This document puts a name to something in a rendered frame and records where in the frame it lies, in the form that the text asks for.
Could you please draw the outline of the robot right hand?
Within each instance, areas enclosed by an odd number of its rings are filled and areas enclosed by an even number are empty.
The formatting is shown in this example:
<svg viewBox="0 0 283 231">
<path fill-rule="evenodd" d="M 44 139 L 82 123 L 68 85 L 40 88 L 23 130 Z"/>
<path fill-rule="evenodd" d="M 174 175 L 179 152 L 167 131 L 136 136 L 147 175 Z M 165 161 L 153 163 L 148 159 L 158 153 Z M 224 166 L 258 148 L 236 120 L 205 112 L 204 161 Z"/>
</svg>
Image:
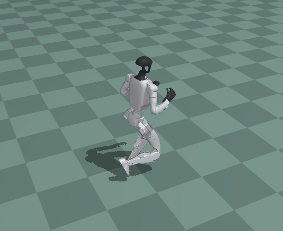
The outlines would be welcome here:
<svg viewBox="0 0 283 231">
<path fill-rule="evenodd" d="M 170 91 L 168 91 L 168 88 L 166 89 L 167 95 L 162 102 L 164 102 L 166 99 L 168 99 L 168 101 L 170 102 L 176 96 L 175 91 L 173 91 L 172 88 L 169 88 L 169 89 Z"/>
</svg>

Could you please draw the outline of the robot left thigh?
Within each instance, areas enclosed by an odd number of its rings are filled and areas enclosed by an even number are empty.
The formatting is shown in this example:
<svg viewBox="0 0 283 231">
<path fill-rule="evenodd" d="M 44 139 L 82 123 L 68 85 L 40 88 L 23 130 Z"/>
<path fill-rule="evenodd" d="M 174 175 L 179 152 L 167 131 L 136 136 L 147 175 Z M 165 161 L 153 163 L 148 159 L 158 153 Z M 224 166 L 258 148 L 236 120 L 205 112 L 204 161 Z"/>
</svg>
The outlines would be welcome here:
<svg viewBox="0 0 283 231">
<path fill-rule="evenodd" d="M 132 108 L 127 109 L 127 110 L 124 112 L 123 117 L 124 117 L 125 119 L 127 119 L 127 118 L 128 118 L 128 114 L 129 114 L 129 112 L 131 112 L 131 111 L 133 111 Z M 144 118 L 143 124 L 144 124 L 144 123 L 148 123 L 145 118 Z M 145 136 L 142 136 L 142 135 L 141 135 L 141 137 L 144 138 L 144 139 L 146 139 Z"/>
</svg>

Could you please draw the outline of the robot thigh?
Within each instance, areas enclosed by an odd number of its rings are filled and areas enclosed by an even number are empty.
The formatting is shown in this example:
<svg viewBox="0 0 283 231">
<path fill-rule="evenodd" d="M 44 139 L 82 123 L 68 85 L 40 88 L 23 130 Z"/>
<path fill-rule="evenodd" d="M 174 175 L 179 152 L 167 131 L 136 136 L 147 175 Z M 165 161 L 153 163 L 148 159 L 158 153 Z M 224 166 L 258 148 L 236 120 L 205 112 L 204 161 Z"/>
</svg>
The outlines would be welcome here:
<svg viewBox="0 0 283 231">
<path fill-rule="evenodd" d="M 151 149 L 149 153 L 156 151 L 160 153 L 160 141 L 155 130 L 148 123 L 142 124 L 141 122 L 137 125 L 137 128 L 138 132 L 142 136 L 145 136 L 149 144 L 153 146 L 153 149 Z"/>
<path fill-rule="evenodd" d="M 124 117 L 125 119 L 127 119 L 127 118 L 128 118 L 128 114 L 129 114 L 129 112 L 131 112 L 131 111 L 133 111 L 132 108 L 127 109 L 127 110 L 124 112 L 123 117 Z M 143 124 L 144 124 L 144 123 L 148 123 L 145 118 L 144 118 Z M 146 139 L 145 136 L 142 136 L 142 135 L 141 135 L 141 137 L 144 138 L 144 139 Z"/>
</svg>

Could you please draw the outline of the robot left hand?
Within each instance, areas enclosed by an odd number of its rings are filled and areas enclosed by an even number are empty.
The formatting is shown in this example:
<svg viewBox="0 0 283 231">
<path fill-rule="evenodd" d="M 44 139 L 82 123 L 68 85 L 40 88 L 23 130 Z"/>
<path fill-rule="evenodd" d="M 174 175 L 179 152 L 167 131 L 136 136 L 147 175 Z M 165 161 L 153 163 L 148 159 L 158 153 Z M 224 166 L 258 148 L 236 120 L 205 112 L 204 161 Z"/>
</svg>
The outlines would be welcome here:
<svg viewBox="0 0 283 231">
<path fill-rule="evenodd" d="M 158 86 L 160 83 L 158 81 L 152 81 L 153 84 L 155 84 L 156 86 Z"/>
</svg>

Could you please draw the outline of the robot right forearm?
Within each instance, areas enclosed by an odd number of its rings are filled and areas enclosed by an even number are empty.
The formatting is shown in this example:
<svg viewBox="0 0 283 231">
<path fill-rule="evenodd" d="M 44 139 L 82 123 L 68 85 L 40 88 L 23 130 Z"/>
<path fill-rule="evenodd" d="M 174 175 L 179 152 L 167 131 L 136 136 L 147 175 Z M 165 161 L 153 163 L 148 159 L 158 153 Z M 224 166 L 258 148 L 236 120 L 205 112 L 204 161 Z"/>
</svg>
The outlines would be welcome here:
<svg viewBox="0 0 283 231">
<path fill-rule="evenodd" d="M 157 114 L 162 113 L 163 110 L 168 107 L 168 104 L 169 104 L 169 103 L 170 103 L 170 102 L 168 101 L 168 99 L 166 99 L 164 102 L 162 102 L 160 105 L 158 105 L 158 106 L 156 107 L 156 110 L 155 110 L 156 113 L 157 113 Z"/>
</svg>

